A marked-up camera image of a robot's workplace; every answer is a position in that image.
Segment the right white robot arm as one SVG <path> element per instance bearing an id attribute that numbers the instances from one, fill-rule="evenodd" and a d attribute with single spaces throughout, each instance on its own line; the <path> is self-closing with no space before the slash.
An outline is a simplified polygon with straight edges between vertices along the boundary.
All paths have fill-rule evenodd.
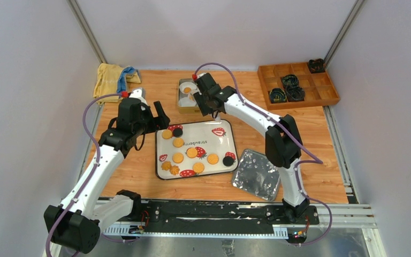
<path id="1" fill-rule="evenodd" d="M 198 91 L 194 98 L 203 115 L 224 113 L 245 122 L 265 139 L 265 156 L 276 168 L 283 187 L 284 216 L 299 223 L 310 201 L 301 179 L 301 137 L 294 118 L 281 117 L 256 106 L 231 86 L 221 87 L 210 73 L 193 74 Z"/>

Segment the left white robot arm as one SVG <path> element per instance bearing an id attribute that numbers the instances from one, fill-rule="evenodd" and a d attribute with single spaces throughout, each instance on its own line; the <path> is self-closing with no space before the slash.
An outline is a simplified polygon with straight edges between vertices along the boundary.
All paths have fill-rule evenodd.
<path id="1" fill-rule="evenodd" d="M 170 119 L 159 101 L 153 103 L 156 115 L 142 97 L 127 97 L 118 105 L 117 117 L 110 120 L 99 140 L 91 137 L 96 152 L 77 184 L 57 206 L 44 212 L 48 230 L 45 255 L 52 256 L 53 244 L 89 253 L 101 234 L 122 217 L 137 221 L 142 216 L 139 194 L 121 190 L 106 204 L 96 202 L 114 171 L 136 145 L 138 137 L 166 129 Z"/>

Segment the white strawberry tray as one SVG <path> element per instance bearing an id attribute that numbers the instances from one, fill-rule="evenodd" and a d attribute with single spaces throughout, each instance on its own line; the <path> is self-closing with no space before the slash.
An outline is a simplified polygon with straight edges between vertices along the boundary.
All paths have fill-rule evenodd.
<path id="1" fill-rule="evenodd" d="M 161 180 L 233 172 L 238 154 L 231 123 L 212 120 L 170 125 L 156 132 L 155 174 Z"/>

